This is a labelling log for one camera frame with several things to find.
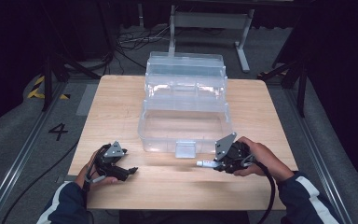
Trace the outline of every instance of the jacket sleeve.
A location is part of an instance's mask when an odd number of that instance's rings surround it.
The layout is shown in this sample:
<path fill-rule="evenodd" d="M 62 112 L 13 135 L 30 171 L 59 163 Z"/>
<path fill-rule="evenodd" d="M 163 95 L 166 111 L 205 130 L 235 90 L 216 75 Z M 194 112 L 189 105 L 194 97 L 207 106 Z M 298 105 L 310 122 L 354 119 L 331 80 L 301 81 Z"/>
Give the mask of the jacket sleeve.
<path fill-rule="evenodd" d="M 279 196 L 286 206 L 281 223 L 341 223 L 332 204 L 317 190 L 305 174 L 294 176 L 278 184 Z"/>
<path fill-rule="evenodd" d="M 74 182 L 63 183 L 45 207 L 37 224 L 88 223 L 82 189 Z"/>

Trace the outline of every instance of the wooden table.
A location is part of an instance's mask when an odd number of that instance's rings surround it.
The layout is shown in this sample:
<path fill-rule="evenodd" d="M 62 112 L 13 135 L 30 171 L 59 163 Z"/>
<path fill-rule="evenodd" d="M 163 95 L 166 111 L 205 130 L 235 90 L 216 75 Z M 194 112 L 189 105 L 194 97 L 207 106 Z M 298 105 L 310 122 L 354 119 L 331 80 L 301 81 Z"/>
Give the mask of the wooden table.
<path fill-rule="evenodd" d="M 116 140 L 128 150 L 117 165 L 138 171 L 127 181 L 89 193 L 91 209 L 265 210 L 270 185 L 264 176 L 246 177 L 196 166 L 214 154 L 176 159 L 174 153 L 146 152 L 137 128 L 145 98 L 145 77 L 104 76 L 95 94 L 68 175 L 77 175 L 92 153 Z M 269 147 L 289 168 L 296 162 L 266 84 L 229 79 L 227 102 L 233 130 Z M 278 196 L 275 210 L 285 209 Z"/>

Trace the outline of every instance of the clear plastic storage box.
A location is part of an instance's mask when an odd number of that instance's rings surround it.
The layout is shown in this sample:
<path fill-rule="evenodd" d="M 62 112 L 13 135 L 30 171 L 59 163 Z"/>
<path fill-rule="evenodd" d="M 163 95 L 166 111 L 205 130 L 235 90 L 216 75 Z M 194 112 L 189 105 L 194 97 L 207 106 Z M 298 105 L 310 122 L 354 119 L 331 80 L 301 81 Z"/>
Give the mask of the clear plastic storage box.
<path fill-rule="evenodd" d="M 214 153 L 232 132 L 221 55 L 151 52 L 138 134 L 145 151 L 177 158 Z"/>

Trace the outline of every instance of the metal frame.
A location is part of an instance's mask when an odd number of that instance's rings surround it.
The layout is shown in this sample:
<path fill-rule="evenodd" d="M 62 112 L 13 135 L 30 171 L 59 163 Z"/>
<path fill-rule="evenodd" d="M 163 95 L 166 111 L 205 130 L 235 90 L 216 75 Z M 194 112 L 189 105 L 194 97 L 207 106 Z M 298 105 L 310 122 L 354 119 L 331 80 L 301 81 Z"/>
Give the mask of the metal frame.
<path fill-rule="evenodd" d="M 331 204 L 337 211 L 337 214 L 343 221 L 343 223 L 352 224 L 351 217 L 348 213 L 347 208 L 345 207 L 344 202 L 342 201 L 341 196 L 339 195 L 336 182 L 334 181 L 333 177 L 330 175 L 330 172 L 327 169 L 327 166 L 324 162 L 324 158 L 315 143 L 315 140 L 310 132 L 310 128 L 306 120 L 300 116 L 299 113 L 296 111 L 296 96 L 293 91 L 285 90 L 285 95 L 290 102 L 290 106 L 293 109 L 295 114 L 296 120 L 301 127 L 301 130 L 307 140 L 308 150 L 312 163 L 315 166 L 316 172 L 318 176 L 321 178 L 322 184 L 324 185 L 324 190 L 326 191 L 327 197 L 330 200 Z"/>
<path fill-rule="evenodd" d="M 170 17 L 171 38 L 168 52 L 170 55 L 175 53 L 175 27 L 242 29 L 241 39 L 235 42 L 235 49 L 241 62 L 242 71 L 249 73 L 250 68 L 243 46 L 245 45 L 254 13 L 254 9 L 249 10 L 247 14 L 176 12 L 176 7 L 172 5 Z"/>

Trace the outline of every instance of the person's hand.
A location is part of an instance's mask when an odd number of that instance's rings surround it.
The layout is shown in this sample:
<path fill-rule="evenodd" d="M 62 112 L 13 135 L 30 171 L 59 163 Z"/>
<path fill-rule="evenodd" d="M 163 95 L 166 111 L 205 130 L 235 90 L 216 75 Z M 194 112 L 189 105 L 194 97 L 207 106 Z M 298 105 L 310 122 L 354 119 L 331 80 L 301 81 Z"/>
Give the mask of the person's hand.
<path fill-rule="evenodd" d="M 256 143 L 246 137 L 238 139 L 239 142 L 243 142 L 249 146 L 251 153 L 255 155 L 255 158 L 267 166 L 272 177 L 277 182 L 282 182 L 291 176 L 293 172 L 283 162 L 281 162 L 269 148 L 261 143 Z M 237 170 L 234 175 L 247 176 L 250 174 L 264 175 L 263 171 L 256 164 L 252 164 L 247 169 Z"/>
<path fill-rule="evenodd" d="M 98 150 L 96 150 L 91 158 L 89 159 L 89 162 L 81 169 L 80 173 L 77 175 L 75 182 L 78 184 L 79 187 L 83 188 L 83 184 L 84 184 L 84 177 L 89 169 L 89 167 L 91 167 L 92 161 L 94 160 L 95 156 L 97 155 Z M 98 173 L 96 172 L 96 168 L 95 168 L 95 164 L 93 165 L 92 169 L 91 169 L 91 179 L 95 179 L 100 177 L 98 175 Z M 94 189 L 98 186 L 102 186 L 102 185 L 109 185 L 109 184 L 114 184 L 118 182 L 117 178 L 112 177 L 112 176 L 107 176 L 105 179 L 96 182 L 96 183 L 91 183 L 90 184 L 90 189 Z"/>

